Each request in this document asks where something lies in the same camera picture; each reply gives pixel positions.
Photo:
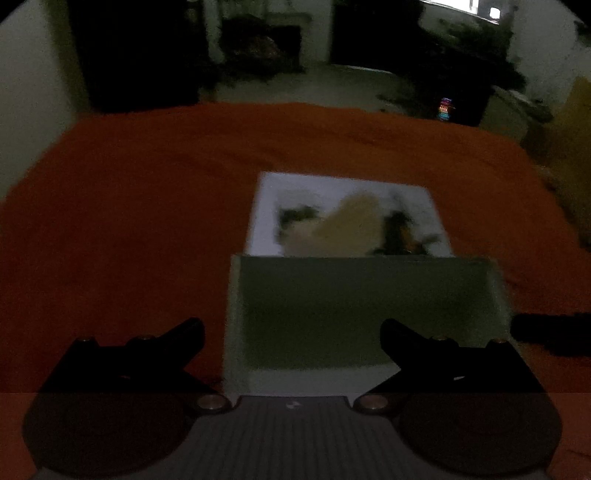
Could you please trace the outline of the white box lid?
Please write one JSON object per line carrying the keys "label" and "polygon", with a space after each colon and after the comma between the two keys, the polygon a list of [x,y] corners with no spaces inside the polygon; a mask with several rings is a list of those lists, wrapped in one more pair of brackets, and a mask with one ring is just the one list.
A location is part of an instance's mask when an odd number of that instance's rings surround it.
{"label": "white box lid", "polygon": [[454,255],[447,232],[429,191],[423,187],[329,176],[266,172],[260,175],[252,204],[245,254],[281,256],[280,215],[311,208],[315,217],[334,213],[353,194],[377,198],[380,213],[403,212],[411,232],[435,257]]}

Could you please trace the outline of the red blanket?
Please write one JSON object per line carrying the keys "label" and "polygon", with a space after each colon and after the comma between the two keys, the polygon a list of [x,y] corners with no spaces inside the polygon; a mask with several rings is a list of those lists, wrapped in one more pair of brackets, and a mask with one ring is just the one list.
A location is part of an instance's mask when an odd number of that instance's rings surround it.
{"label": "red blanket", "polygon": [[1,475],[71,342],[204,321],[190,372],[217,382],[229,261],[266,171],[426,188],[462,256],[495,259],[517,311],[590,307],[590,256],[515,143],[475,128],[308,104],[205,104],[81,120],[1,206]]}

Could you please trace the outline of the wooden cabinet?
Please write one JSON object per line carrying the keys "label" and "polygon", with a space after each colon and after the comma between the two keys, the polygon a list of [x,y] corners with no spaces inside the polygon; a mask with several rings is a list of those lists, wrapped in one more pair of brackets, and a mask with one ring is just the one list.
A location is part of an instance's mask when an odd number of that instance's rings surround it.
{"label": "wooden cabinet", "polygon": [[543,126],[542,177],[557,196],[580,242],[590,249],[590,81],[577,77],[567,100]]}

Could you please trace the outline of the open white cardboard box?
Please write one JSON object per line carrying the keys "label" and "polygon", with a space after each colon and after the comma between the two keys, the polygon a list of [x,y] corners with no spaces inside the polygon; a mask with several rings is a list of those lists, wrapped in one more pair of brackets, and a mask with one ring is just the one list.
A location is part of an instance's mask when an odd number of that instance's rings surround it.
{"label": "open white cardboard box", "polygon": [[223,389],[231,399],[355,397],[399,370],[380,346],[384,321],[482,347],[508,337],[510,314],[486,259],[236,256]]}

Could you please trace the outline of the glowing rgb device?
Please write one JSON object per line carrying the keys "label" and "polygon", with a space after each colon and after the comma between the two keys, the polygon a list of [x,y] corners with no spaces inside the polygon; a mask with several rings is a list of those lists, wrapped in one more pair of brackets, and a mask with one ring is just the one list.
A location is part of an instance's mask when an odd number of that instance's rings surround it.
{"label": "glowing rgb device", "polygon": [[448,122],[451,118],[452,108],[452,100],[449,98],[443,98],[439,105],[438,119],[443,122]]}

